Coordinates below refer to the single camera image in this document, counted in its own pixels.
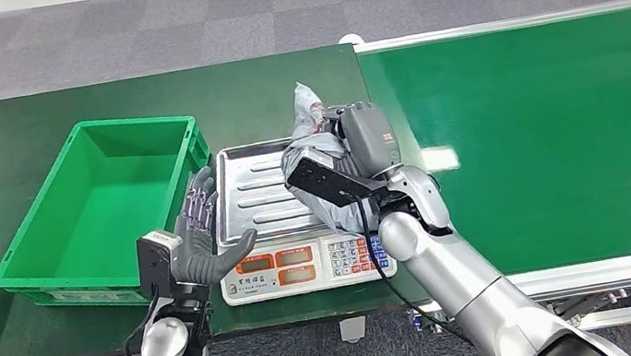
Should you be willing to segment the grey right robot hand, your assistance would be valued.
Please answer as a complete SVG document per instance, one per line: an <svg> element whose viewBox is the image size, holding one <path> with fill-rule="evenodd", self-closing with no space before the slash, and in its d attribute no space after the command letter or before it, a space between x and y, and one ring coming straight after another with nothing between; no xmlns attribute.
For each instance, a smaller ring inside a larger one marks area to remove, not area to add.
<svg viewBox="0 0 631 356"><path fill-rule="evenodd" d="M402 165L392 125L372 102L329 107L325 121L326 130L342 140L362 177L386 179Z"/></svg>

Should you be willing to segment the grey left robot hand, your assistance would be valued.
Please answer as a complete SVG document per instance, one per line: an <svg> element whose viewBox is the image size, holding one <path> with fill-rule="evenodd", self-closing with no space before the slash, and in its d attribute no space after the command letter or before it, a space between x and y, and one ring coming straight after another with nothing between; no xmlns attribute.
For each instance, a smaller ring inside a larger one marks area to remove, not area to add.
<svg viewBox="0 0 631 356"><path fill-rule="evenodd" d="M205 166L190 176L174 234L182 238L177 281L214 285L225 278L255 247L257 231L244 231L237 244L221 254L214 252L211 225L215 219L218 192L212 170Z"/></svg>

